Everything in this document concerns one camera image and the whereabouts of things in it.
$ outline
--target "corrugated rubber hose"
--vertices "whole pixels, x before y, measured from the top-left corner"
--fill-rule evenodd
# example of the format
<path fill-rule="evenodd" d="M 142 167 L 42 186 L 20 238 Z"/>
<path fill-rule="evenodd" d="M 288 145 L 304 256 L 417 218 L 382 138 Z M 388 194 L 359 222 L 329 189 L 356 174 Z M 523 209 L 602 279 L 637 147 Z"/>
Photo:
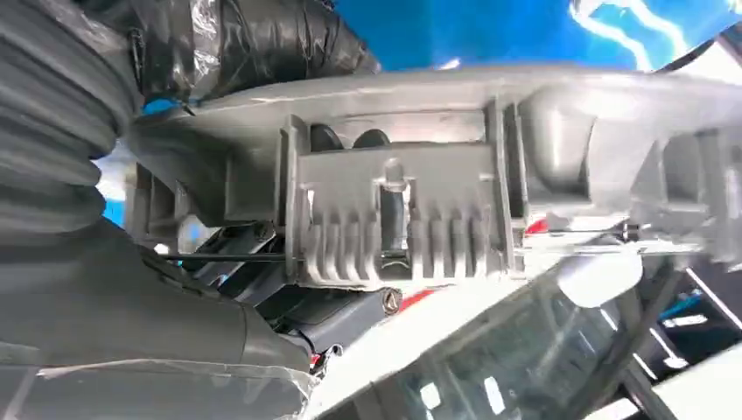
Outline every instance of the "corrugated rubber hose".
<path fill-rule="evenodd" d="M 114 149 L 140 99 L 131 68 L 73 29 L 37 0 L 3 2 L 0 347 L 37 349 L 47 365 L 145 358 L 308 369 L 306 351 L 254 308 L 179 289 L 102 218 L 90 159 Z"/>

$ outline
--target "gray plastic housing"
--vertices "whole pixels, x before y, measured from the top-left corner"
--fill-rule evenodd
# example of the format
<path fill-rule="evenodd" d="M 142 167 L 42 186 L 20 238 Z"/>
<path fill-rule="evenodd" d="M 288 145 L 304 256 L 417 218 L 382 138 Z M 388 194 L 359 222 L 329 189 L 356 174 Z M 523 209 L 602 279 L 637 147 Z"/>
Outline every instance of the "gray plastic housing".
<path fill-rule="evenodd" d="M 371 256 L 376 270 L 383 265 L 380 234 L 368 233 L 380 232 L 374 224 L 383 220 L 369 216 L 355 226 L 349 216 L 340 230 L 336 220 L 375 206 L 369 190 L 389 183 L 392 161 L 427 208 L 418 206 L 420 228 L 407 205 L 407 258 L 416 267 L 410 278 L 430 285 L 517 273 L 522 230 L 543 214 L 623 214 L 734 267 L 742 262 L 741 102 L 739 87 L 675 75 L 553 66 L 390 73 L 233 94 L 194 115 L 174 110 L 141 119 L 128 143 L 166 184 L 184 186 L 206 224 L 284 222 L 289 272 L 302 284 L 389 283 L 369 265 Z M 307 127 L 318 123 L 347 149 L 369 129 L 384 131 L 392 145 L 309 153 Z M 311 212 L 298 194 L 309 190 Z M 328 212 L 339 217 L 324 217 Z M 466 241 L 456 239 L 462 212 L 480 214 L 464 223 L 468 232 L 459 236 Z M 324 245 L 313 248 L 317 235 Z M 330 237 L 359 241 L 353 246 L 360 250 L 348 256 L 340 244 L 328 258 Z M 470 245 L 459 265 L 457 241 Z M 414 263 L 416 253 L 423 265 Z"/>

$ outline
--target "black plastic wrap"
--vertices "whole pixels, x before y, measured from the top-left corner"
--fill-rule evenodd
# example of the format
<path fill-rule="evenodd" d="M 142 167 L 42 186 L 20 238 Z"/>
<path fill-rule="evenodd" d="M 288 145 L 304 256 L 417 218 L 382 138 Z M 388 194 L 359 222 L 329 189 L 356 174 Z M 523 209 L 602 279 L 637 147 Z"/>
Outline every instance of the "black plastic wrap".
<path fill-rule="evenodd" d="M 148 101 L 201 100 L 271 83 L 375 73 L 379 63 L 319 0 L 82 2 L 134 40 Z"/>

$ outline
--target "black cable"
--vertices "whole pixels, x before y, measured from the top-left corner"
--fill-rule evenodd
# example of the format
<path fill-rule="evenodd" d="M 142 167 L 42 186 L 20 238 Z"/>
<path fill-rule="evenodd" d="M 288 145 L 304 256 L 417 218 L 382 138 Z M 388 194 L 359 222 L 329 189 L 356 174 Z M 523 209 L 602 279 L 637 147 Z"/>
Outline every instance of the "black cable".
<path fill-rule="evenodd" d="M 623 377 L 623 386 L 629 397 L 652 420 L 677 420 L 668 405 L 655 393 L 652 384 L 636 361 L 629 363 Z"/>

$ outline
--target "screw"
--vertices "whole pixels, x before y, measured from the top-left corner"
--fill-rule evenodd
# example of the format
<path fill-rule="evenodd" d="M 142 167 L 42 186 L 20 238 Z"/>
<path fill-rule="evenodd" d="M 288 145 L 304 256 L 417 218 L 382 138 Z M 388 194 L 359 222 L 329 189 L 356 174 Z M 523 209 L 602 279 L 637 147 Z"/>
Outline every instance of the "screw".
<path fill-rule="evenodd" d="M 387 290 L 384 294 L 384 298 L 381 303 L 384 306 L 384 313 L 387 315 L 394 315 L 399 312 L 400 303 L 402 301 L 402 294 L 399 290 Z"/>

